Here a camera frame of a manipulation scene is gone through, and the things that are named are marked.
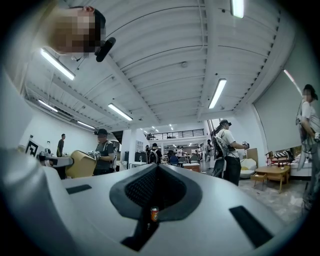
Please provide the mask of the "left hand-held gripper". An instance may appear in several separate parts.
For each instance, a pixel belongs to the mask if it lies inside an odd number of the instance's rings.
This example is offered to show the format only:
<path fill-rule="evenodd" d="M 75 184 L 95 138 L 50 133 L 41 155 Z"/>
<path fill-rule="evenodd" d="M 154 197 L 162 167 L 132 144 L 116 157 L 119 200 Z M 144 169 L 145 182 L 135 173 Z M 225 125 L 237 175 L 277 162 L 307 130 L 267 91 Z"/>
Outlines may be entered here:
<path fill-rule="evenodd" d="M 28 140 L 25 154 L 36 157 L 39 153 L 40 146 L 32 139 Z M 68 167 L 74 164 L 74 160 L 70 157 L 49 157 L 46 155 L 38 155 L 38 160 L 47 167 Z"/>

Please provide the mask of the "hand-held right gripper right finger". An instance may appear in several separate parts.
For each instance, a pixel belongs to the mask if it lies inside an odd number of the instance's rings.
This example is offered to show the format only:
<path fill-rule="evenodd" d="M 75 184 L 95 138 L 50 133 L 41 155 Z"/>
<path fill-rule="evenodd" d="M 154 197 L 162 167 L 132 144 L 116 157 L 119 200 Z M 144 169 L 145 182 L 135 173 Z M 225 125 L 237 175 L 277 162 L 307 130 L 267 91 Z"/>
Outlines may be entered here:
<path fill-rule="evenodd" d="M 255 249 L 230 212 L 244 207 L 275 237 L 284 222 L 269 207 L 220 178 L 171 167 L 202 190 L 198 207 L 184 220 L 160 223 L 138 256 L 242 256 Z"/>

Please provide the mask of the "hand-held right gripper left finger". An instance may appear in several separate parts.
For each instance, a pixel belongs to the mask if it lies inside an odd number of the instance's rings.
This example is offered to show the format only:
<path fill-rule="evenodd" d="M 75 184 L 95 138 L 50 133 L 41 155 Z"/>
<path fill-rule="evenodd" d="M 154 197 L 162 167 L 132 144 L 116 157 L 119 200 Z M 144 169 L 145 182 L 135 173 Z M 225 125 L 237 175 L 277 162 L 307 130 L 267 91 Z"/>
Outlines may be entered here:
<path fill-rule="evenodd" d="M 159 229 L 150 213 L 157 167 L 62 181 L 76 213 L 93 229 L 84 232 L 92 246 L 88 255 L 159 255 Z"/>

